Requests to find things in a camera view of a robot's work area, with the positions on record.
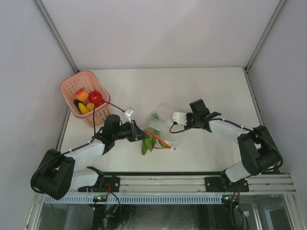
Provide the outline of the red fake apple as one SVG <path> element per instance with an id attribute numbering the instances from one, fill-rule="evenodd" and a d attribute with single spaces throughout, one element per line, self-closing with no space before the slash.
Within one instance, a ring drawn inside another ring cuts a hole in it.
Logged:
<path id="1" fill-rule="evenodd" d="M 98 91 L 92 91 L 88 94 L 89 102 L 96 104 L 97 102 L 103 100 L 102 94 Z"/>

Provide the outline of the green fake lettuce leaf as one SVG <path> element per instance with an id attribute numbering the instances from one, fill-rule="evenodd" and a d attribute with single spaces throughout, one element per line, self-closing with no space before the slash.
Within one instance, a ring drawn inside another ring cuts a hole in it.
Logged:
<path id="1" fill-rule="evenodd" d="M 158 119 L 159 119 L 158 114 L 153 113 L 151 120 L 148 124 L 148 127 L 145 129 L 146 131 L 149 131 L 150 133 L 152 133 L 156 136 L 160 136 L 160 127 L 159 127 Z M 156 143 L 157 143 L 156 137 L 149 134 L 149 138 L 144 139 L 142 141 L 142 147 L 141 147 L 142 155 L 145 155 L 147 153 L 147 151 L 152 152 Z"/>

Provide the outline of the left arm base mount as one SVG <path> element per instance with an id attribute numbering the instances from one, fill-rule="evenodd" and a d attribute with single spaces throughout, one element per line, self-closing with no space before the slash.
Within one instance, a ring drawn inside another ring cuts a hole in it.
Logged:
<path id="1" fill-rule="evenodd" d="M 120 188 L 120 178 L 117 176 L 99 177 L 92 188 L 94 192 L 111 191 L 117 193 Z"/>

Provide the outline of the yellow fake chili pepper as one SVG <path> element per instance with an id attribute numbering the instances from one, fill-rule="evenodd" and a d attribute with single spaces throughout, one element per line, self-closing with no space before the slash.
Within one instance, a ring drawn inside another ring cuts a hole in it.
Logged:
<path id="1" fill-rule="evenodd" d="M 80 113 L 82 115 L 89 113 L 89 110 L 87 109 L 87 107 L 83 103 L 79 103 L 78 107 L 79 107 Z"/>

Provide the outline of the orange fake fruit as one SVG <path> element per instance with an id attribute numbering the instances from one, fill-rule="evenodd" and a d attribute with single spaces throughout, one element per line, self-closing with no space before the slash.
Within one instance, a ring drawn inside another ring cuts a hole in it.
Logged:
<path id="1" fill-rule="evenodd" d="M 95 109 L 95 104 L 94 103 L 88 103 L 86 105 L 86 108 L 89 112 L 93 111 Z"/>

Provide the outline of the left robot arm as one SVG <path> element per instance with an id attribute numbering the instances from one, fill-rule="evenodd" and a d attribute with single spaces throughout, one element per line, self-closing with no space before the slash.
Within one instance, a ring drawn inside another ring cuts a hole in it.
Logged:
<path id="1" fill-rule="evenodd" d="M 65 153 L 49 149 L 33 173 L 30 186 L 36 193 L 47 194 L 55 200 L 85 186 L 99 192 L 105 187 L 103 173 L 93 166 L 84 166 L 84 163 L 108 153 L 117 140 L 135 142 L 148 138 L 149 135 L 134 120 L 121 123 L 118 115 L 109 115 L 86 144 Z"/>

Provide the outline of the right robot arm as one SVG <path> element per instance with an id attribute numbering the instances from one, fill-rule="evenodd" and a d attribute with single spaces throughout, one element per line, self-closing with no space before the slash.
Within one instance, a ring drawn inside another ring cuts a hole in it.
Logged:
<path id="1" fill-rule="evenodd" d="M 232 191 L 238 181 L 282 166 L 283 158 L 265 126 L 246 128 L 210 112 L 202 99 L 191 102 L 185 114 L 184 129 L 203 129 L 236 143 L 241 160 L 221 173 L 220 185 Z"/>

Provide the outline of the red orange fake pepper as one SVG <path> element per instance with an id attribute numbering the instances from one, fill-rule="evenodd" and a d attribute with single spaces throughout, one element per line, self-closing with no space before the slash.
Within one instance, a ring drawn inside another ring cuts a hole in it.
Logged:
<path id="1" fill-rule="evenodd" d="M 102 106 L 104 103 L 105 103 L 105 101 L 104 101 L 104 100 L 100 100 L 100 101 L 98 101 L 98 102 L 95 104 L 95 105 L 96 105 L 96 108 L 98 108 L 98 107 Z"/>

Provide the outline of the purple fake eggplant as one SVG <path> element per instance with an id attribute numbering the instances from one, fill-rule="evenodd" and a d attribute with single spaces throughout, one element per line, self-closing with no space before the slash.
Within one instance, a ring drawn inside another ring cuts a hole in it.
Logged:
<path id="1" fill-rule="evenodd" d="M 79 109 L 79 103 L 81 103 L 79 100 L 77 99 L 74 100 L 74 105 L 76 106 L 77 109 Z"/>

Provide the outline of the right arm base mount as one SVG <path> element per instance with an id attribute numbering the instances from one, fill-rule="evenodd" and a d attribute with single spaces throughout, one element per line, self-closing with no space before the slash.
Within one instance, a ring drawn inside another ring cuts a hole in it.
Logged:
<path id="1" fill-rule="evenodd" d="M 219 176 L 207 176 L 204 178 L 206 192 L 234 192 L 240 188 L 241 192 L 249 192 L 248 182 L 245 178 L 231 182 L 226 176 L 225 170 Z"/>

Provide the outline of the orange fake peach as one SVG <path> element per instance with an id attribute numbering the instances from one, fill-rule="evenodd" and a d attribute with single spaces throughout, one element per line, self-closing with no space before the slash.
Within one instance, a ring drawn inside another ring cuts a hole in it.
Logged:
<path id="1" fill-rule="evenodd" d="M 85 88 L 81 88 L 75 93 L 75 97 L 77 100 L 85 102 L 88 99 L 88 94 L 89 93 Z"/>

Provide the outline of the clear zip top bag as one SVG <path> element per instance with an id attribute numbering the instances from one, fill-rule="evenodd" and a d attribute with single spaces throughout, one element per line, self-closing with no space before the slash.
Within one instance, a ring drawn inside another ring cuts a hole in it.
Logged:
<path id="1" fill-rule="evenodd" d="M 153 150 L 172 150 L 175 151 L 181 141 L 183 136 L 183 126 L 171 121 L 171 115 L 177 112 L 177 109 L 165 103 L 160 103 L 151 112 L 149 118 L 147 119 L 147 124 L 143 128 L 143 131 L 147 134 L 151 134 L 156 137 L 157 143 Z M 160 136 L 156 136 L 145 129 L 151 120 L 152 114 L 158 114 L 158 122 L 160 127 Z"/>

